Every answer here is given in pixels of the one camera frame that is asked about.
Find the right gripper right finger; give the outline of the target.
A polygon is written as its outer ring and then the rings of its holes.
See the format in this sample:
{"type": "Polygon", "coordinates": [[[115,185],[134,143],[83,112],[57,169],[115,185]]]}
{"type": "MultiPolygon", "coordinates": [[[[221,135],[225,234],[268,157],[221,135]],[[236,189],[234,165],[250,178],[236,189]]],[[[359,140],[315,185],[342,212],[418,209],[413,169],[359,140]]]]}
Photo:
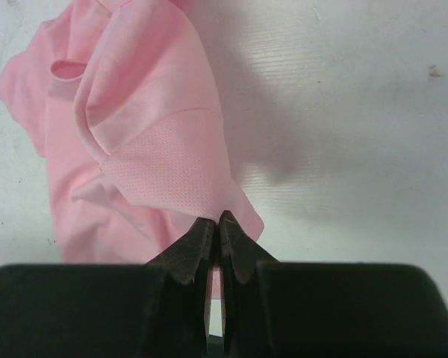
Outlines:
{"type": "Polygon", "coordinates": [[[226,210],[219,221],[220,289],[226,357],[270,357],[264,299],[256,271],[277,259],[251,239],[226,210]]]}

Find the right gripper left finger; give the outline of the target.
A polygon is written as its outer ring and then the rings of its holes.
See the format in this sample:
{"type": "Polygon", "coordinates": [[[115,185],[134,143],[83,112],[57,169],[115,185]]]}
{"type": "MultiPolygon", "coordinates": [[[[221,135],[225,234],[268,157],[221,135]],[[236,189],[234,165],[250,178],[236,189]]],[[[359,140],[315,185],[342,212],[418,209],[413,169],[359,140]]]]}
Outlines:
{"type": "Polygon", "coordinates": [[[147,357],[205,357],[211,308],[214,222],[198,218],[151,263],[166,273],[147,357]]]}

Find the pink t shirt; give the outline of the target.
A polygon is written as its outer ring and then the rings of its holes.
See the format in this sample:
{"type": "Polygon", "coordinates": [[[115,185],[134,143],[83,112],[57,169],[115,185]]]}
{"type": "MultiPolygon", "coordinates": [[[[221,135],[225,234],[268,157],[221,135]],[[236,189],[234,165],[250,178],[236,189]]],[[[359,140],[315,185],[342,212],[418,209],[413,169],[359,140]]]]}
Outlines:
{"type": "Polygon", "coordinates": [[[190,1],[72,1],[0,76],[0,99],[44,157],[67,263],[146,263],[197,218],[261,217],[233,180],[190,1]]]}

